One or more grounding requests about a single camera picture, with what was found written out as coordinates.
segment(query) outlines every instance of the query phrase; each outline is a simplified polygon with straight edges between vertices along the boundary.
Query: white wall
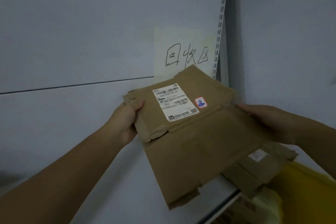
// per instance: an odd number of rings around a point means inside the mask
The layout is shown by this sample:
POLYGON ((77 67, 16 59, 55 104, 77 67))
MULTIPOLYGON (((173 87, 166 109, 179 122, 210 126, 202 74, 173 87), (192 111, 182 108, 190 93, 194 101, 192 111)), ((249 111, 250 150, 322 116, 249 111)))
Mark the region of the white wall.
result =
POLYGON ((336 128, 336 0, 227 0, 230 85, 336 128))

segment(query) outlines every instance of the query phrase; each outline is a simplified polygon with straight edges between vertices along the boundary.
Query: forearm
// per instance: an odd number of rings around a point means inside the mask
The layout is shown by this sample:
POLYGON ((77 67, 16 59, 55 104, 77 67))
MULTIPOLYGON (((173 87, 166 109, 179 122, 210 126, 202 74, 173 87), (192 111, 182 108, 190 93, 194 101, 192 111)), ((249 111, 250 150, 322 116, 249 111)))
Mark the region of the forearm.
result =
POLYGON ((115 137, 99 129, 0 198, 0 222, 69 223, 123 147, 115 137))
POLYGON ((336 129, 305 118, 296 144, 336 179, 336 129))

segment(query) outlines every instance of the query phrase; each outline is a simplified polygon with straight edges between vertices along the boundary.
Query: flattened cardboard box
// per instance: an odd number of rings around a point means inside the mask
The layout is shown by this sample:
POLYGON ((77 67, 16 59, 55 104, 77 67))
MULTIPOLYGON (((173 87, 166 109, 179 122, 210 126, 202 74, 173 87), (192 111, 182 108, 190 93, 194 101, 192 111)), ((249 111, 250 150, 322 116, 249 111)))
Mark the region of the flattened cardboard box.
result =
POLYGON ((135 127, 169 209, 199 195, 198 187, 270 137, 249 115, 229 106, 233 96, 194 65, 124 96, 125 102, 145 100, 135 127))
POLYGON ((261 149, 225 169, 222 174, 248 198, 254 198, 264 184, 269 183, 296 156, 295 151, 279 143, 267 142, 261 149))

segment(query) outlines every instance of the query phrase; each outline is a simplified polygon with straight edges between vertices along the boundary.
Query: handwritten chinese characters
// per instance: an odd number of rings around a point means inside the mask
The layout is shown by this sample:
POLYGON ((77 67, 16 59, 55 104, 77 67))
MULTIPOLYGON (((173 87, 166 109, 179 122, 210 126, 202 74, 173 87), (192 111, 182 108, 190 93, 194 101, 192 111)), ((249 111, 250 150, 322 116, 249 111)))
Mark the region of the handwritten chinese characters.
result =
MULTIPOLYGON (((196 49, 192 48, 191 44, 189 44, 188 50, 185 49, 183 51, 183 57, 185 57, 184 62, 184 68, 187 68, 190 65, 196 65, 195 61, 195 53, 196 56, 199 56, 199 59, 197 61, 197 64, 201 64, 205 61, 208 61, 208 50, 209 48, 206 46, 203 48, 202 52, 196 53, 196 49)), ((170 47, 167 50, 167 56, 166 56, 166 66, 176 64, 179 65, 179 57, 181 52, 181 44, 174 44, 172 47, 170 47)))

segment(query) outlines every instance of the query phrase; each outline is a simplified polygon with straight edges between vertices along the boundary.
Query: white metal panel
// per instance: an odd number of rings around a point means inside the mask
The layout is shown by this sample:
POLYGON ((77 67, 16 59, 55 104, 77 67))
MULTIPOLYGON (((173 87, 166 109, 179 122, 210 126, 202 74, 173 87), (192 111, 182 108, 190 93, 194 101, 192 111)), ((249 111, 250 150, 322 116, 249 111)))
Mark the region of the white metal panel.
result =
POLYGON ((217 33, 222 0, 0 0, 0 93, 153 76, 153 29, 217 33))
MULTIPOLYGON (((127 91, 152 78, 0 95, 0 170, 30 176, 103 125, 127 91)), ((196 223, 236 188, 218 177, 169 211, 140 141, 113 161, 72 223, 196 223)))
POLYGON ((336 128, 336 0, 236 1, 246 102, 336 128))

